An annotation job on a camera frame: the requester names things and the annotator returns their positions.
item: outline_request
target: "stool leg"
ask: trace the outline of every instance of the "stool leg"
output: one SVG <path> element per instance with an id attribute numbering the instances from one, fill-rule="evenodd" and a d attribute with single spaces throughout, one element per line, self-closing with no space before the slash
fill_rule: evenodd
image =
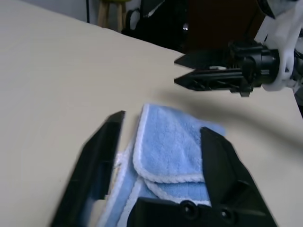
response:
<path id="1" fill-rule="evenodd" d="M 117 15 L 118 15 L 118 32 L 123 29 L 123 9 L 122 3 L 117 3 Z"/>
<path id="2" fill-rule="evenodd" d="M 108 2 L 101 1 L 99 4 L 99 13 L 98 13 L 98 26 L 103 27 L 104 21 L 107 19 L 107 8 L 109 8 Z"/>
<path id="3" fill-rule="evenodd" d="M 123 20 L 123 28 L 125 28 L 126 22 L 126 3 L 122 2 L 122 20 Z"/>
<path id="4" fill-rule="evenodd" d="M 108 22 L 108 18 L 109 18 L 109 6 L 110 6 L 110 3 L 107 3 L 107 6 L 106 6 L 106 16 L 105 16 L 105 24 L 104 24 L 104 27 L 106 27 L 106 28 L 109 28 L 109 22 Z"/>

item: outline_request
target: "blue towel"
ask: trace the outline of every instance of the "blue towel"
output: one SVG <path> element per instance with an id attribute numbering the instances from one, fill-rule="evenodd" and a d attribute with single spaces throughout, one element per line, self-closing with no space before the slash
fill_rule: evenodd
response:
<path id="1" fill-rule="evenodd" d="M 125 227 L 138 197 L 210 205 L 202 174 L 200 128 L 224 128 L 180 110 L 145 104 L 98 227 Z"/>

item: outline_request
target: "black chair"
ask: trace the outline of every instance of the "black chair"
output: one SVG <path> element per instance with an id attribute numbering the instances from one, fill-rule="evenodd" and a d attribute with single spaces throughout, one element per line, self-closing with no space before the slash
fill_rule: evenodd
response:
<path id="1" fill-rule="evenodd" d="M 134 12 L 140 17 L 132 30 Z M 141 0 L 140 8 L 127 12 L 122 34 L 182 52 L 187 32 L 187 0 Z"/>

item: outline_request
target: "white table surface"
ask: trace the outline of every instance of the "white table surface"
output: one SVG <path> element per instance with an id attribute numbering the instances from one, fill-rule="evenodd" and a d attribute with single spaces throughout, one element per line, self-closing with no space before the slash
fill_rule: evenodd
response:
<path id="1" fill-rule="evenodd" d="M 0 226 L 51 220 L 83 142 L 126 110 L 119 151 L 144 103 L 218 122 L 282 227 L 303 223 L 303 120 L 290 89 L 198 93 L 173 83 L 180 53 L 0 1 Z"/>

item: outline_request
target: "wooden stool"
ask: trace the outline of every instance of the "wooden stool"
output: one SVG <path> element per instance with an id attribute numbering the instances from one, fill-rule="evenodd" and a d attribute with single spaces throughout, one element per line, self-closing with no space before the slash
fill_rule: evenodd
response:
<path id="1" fill-rule="evenodd" d="M 125 28 L 126 19 L 126 2 L 130 0 L 101 0 L 98 13 L 98 26 L 108 28 L 109 5 L 114 3 L 117 5 L 118 31 L 121 32 Z"/>

